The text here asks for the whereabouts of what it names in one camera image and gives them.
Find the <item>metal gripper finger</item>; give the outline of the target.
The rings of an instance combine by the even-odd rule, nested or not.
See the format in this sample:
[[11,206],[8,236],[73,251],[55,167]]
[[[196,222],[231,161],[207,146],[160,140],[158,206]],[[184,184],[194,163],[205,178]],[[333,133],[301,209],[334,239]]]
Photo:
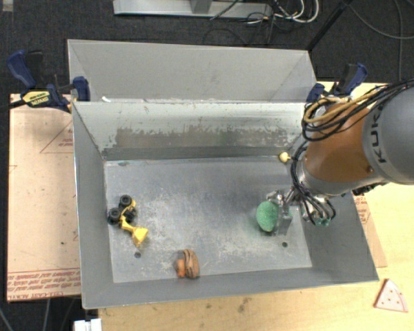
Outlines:
[[286,235],[292,221],[293,217],[290,214],[281,214],[277,222],[277,234]]
[[275,190],[270,192],[266,195],[266,200],[274,203],[277,206],[284,205],[284,191],[283,190]]

